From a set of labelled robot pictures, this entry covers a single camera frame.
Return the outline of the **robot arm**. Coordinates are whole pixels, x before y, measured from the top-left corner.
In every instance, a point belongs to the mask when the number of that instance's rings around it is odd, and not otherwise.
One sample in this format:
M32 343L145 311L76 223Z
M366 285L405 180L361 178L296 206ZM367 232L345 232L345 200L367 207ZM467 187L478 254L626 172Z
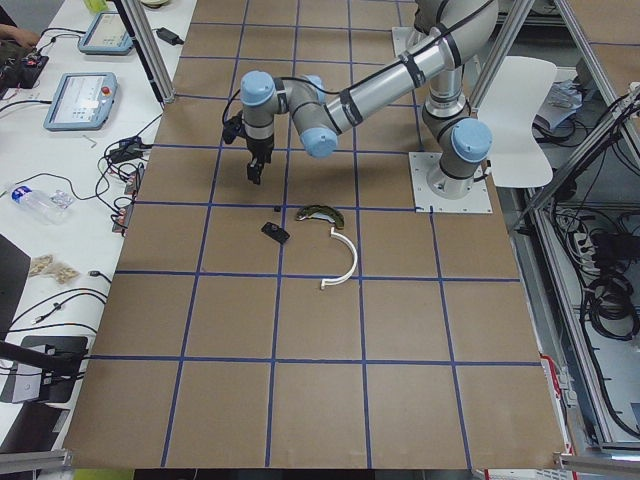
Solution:
M326 101L314 78L274 77L250 71L241 79L242 111L236 116L239 137L251 159L247 177L260 184L274 148L274 118L290 116L308 155L326 158L338 147L339 135L360 125L380 109L426 83L441 84L432 92L436 116L447 118L461 92L463 65L487 42L498 16L495 1L421 1L414 28L423 39L402 51L390 64L338 92Z

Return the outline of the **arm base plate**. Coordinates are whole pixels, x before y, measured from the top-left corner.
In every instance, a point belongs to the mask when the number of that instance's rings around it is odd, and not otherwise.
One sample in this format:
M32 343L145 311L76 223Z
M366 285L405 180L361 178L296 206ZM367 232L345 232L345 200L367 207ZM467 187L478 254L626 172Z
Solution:
M493 213L482 168L463 180L448 177L440 169L439 152L410 152L411 183L414 210L434 214Z
M395 56L399 56L426 37L425 33L416 30L414 27L393 27L391 35Z

